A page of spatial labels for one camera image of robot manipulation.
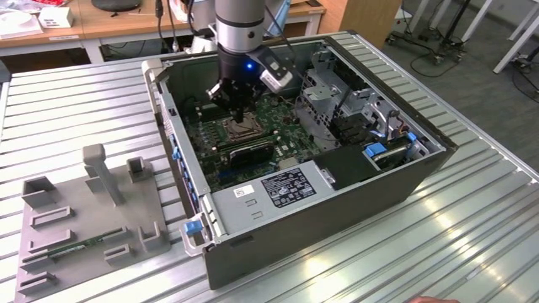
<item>power supply label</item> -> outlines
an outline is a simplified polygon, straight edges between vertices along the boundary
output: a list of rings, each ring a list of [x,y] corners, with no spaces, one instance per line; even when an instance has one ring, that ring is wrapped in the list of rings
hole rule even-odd
[[[279,208],[317,194],[301,169],[293,169],[262,180],[262,185]]]

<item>wheel caster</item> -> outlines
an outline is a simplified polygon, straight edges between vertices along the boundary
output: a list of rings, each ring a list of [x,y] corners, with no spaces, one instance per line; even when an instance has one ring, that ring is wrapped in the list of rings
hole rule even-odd
[[[387,45],[394,45],[395,40],[397,40],[397,39],[395,39],[395,36],[394,36],[394,35],[390,35],[389,38],[387,38],[387,40],[386,40],[386,41],[387,41]]]
[[[435,56],[435,65],[441,65],[445,62],[445,58],[442,56]]]

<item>aluminum slotted table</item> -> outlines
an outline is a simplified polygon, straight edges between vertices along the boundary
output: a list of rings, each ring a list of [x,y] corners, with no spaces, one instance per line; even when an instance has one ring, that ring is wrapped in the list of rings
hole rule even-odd
[[[411,197],[273,267],[211,291],[179,236],[186,217],[150,107],[141,59],[16,74],[2,89],[0,303],[14,300],[22,180],[84,175],[80,147],[107,165],[153,161],[173,249],[39,302],[462,302],[539,299],[538,174],[359,36],[333,35],[461,145]]]

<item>gray floor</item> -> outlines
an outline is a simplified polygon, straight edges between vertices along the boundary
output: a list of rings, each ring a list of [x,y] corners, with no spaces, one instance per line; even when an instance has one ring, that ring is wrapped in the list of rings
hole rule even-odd
[[[421,0],[405,0],[406,10],[414,12]],[[425,13],[429,19],[438,1],[431,1]],[[453,3],[441,23],[441,31],[449,28],[458,4]],[[475,17],[475,11],[467,10],[457,37],[462,37],[467,26]],[[429,78],[415,73],[410,62],[418,55],[429,51],[401,41],[386,45],[383,52],[419,79],[421,82],[465,114],[465,116],[510,149],[530,166],[539,171],[539,104],[534,103],[514,87],[513,66],[503,73],[494,74],[493,69],[513,46],[507,40],[514,28],[503,26],[495,20],[486,18],[467,43],[467,52],[461,64],[439,78]],[[529,53],[539,43],[530,41],[522,49]],[[426,60],[419,60],[415,68],[426,74],[445,71],[453,61],[442,66],[434,66]],[[530,78],[539,85],[539,66],[533,70]],[[534,94],[534,88],[525,83],[519,74],[515,81],[521,88]]]

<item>white box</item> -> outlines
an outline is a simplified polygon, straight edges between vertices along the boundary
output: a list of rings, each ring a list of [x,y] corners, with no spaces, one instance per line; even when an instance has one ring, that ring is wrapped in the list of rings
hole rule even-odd
[[[36,16],[32,16],[32,19],[28,22],[18,26],[7,26],[0,24],[0,40],[38,35],[39,33],[43,33],[43,30]]]
[[[391,28],[393,32],[405,33],[406,22],[409,22],[409,24],[413,22],[413,15],[407,11],[403,11],[402,8],[399,8],[395,15],[395,22]]]
[[[43,8],[39,19],[44,28],[66,28],[74,24],[70,8]]]

